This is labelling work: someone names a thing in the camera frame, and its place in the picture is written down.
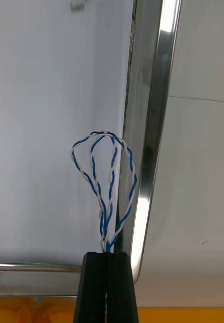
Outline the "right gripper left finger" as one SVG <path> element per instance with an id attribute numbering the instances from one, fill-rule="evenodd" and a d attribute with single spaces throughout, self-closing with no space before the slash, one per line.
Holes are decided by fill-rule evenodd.
<path id="1" fill-rule="evenodd" d="M 73 322 L 105 322 L 106 254 L 83 257 Z"/>

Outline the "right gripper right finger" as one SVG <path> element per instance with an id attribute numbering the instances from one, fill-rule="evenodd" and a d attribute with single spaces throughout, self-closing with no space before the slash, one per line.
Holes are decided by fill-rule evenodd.
<path id="1" fill-rule="evenodd" d="M 107 254 L 107 322 L 138 322 L 138 311 L 127 253 Z"/>

